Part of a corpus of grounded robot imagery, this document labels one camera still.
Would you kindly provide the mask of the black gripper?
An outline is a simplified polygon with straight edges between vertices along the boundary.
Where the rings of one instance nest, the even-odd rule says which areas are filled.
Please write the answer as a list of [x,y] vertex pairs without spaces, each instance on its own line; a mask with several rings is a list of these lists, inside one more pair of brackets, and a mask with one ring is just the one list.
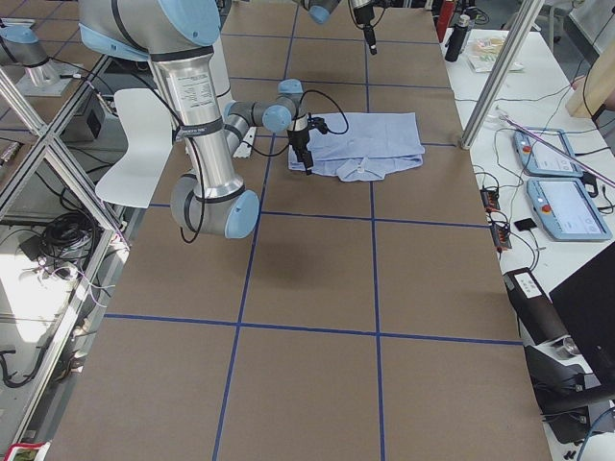
[[308,149],[309,131],[312,129],[316,129],[322,134],[329,131],[323,117],[309,114],[293,120],[287,129],[289,144],[293,148],[297,160],[304,166],[307,175],[312,174],[313,167],[312,154]]
[[375,18],[374,9],[372,7],[353,7],[353,17],[355,23],[364,34],[370,54],[376,55],[378,53],[377,40],[371,24],[371,21]]

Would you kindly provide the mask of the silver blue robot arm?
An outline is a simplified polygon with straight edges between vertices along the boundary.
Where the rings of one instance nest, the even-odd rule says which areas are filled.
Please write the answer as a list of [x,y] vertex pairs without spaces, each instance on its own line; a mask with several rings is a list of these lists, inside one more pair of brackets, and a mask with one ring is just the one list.
[[171,211],[182,231],[244,238],[259,216],[258,195],[235,172],[232,157],[252,127],[286,132],[292,150],[311,170],[309,132],[296,79],[279,83],[272,103],[234,102],[219,108],[210,61],[221,23],[213,1],[82,1],[83,44],[129,61],[148,62],[160,98],[175,119],[193,169],[176,183]]
[[[322,25],[330,19],[340,2],[335,0],[297,0],[295,4],[308,12],[308,15],[315,23]],[[357,29],[362,31],[364,41],[372,56],[378,54],[373,21],[376,17],[374,8],[380,4],[379,1],[369,0],[348,1],[353,23]]]

